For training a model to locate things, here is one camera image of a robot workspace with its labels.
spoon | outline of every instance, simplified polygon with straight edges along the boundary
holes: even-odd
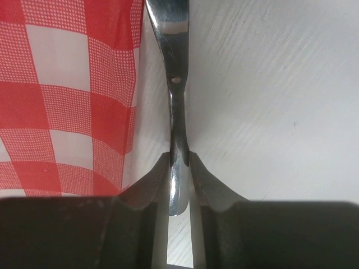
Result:
[[[152,28],[162,53],[171,120],[169,215],[188,205],[189,147],[185,121],[188,76],[188,0],[146,0]]]

silver utensil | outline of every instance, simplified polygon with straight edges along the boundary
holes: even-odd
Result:
[[[185,87],[188,76],[188,0],[146,0],[168,85],[171,119],[169,215],[188,205],[190,169],[185,121]]]

red checkered pattern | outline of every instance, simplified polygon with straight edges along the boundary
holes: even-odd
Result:
[[[143,0],[0,0],[0,197],[128,188]]]

tabletop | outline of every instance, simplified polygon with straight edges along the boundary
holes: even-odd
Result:
[[[359,2],[190,0],[190,149],[250,200],[359,202]],[[145,12],[131,178],[169,149],[164,67]],[[188,210],[168,262],[192,266]]]

checkered cloth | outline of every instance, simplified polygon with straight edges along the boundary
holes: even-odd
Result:
[[[142,0],[0,0],[0,196],[130,184]]]

